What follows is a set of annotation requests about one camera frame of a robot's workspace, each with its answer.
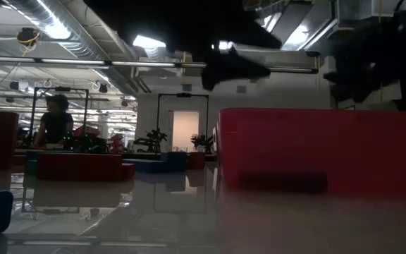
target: red block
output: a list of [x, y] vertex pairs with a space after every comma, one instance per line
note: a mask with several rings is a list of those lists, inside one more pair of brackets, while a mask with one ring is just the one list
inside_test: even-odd
[[37, 178], [50, 181], [123, 181], [121, 155], [40, 153]]
[[121, 165], [121, 170], [122, 170], [122, 174], [123, 174], [123, 179], [125, 179], [125, 180], [134, 179], [134, 175], [135, 175], [135, 165], [134, 164], [123, 163]]
[[204, 169], [206, 154], [204, 152], [190, 152], [187, 169]]
[[26, 155], [14, 155], [12, 157], [12, 166], [25, 166]]
[[0, 112], [0, 170], [10, 170], [17, 139], [18, 114]]
[[329, 194], [406, 196], [406, 112], [225, 109], [219, 128], [230, 188], [307, 174]]

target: dark hair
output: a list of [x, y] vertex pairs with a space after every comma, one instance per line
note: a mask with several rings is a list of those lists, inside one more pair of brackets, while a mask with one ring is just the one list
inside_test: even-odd
[[67, 111], [68, 109], [68, 99], [65, 95], [48, 96], [47, 104], [50, 102], [55, 102], [63, 111]]

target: doorway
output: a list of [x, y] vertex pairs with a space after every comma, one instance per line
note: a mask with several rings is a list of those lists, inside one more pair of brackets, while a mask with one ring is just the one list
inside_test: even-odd
[[192, 152], [192, 135], [198, 134], [198, 111], [173, 111], [172, 151]]

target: woman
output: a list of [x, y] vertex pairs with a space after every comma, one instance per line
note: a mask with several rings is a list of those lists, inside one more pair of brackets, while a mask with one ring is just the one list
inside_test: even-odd
[[73, 130], [73, 117], [66, 113], [68, 99], [65, 95], [47, 97], [47, 107], [49, 112], [42, 116], [39, 133], [34, 141], [35, 147], [43, 143], [60, 143], [67, 132]]

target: glossy floor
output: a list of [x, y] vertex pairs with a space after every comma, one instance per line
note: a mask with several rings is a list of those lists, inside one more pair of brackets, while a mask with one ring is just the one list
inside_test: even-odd
[[406, 254], [406, 201], [231, 192], [209, 170], [129, 183], [0, 174], [9, 186], [0, 254]]

